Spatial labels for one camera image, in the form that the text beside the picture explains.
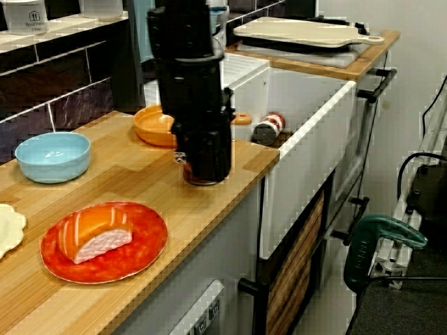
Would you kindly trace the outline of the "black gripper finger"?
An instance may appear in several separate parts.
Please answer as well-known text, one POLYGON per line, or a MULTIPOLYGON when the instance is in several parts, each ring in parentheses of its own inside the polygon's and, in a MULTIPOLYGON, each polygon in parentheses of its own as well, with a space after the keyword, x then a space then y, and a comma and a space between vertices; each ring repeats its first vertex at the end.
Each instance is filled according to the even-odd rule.
POLYGON ((174 160, 183 165, 183 177, 187 182, 210 182, 205 176, 202 148, 201 140, 177 138, 174 160))
POLYGON ((223 181, 231 168, 231 133, 230 130, 212 131, 210 133, 212 152, 212 180, 223 181))

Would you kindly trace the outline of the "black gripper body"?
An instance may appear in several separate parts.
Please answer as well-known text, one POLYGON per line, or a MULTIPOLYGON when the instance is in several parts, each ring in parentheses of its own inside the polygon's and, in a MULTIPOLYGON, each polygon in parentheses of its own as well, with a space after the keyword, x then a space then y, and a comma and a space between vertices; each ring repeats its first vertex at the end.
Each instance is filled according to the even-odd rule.
POLYGON ((161 107, 174 119, 171 131, 178 140, 195 131, 217 131, 231 139, 230 89, 221 87, 223 59, 155 58, 161 107))

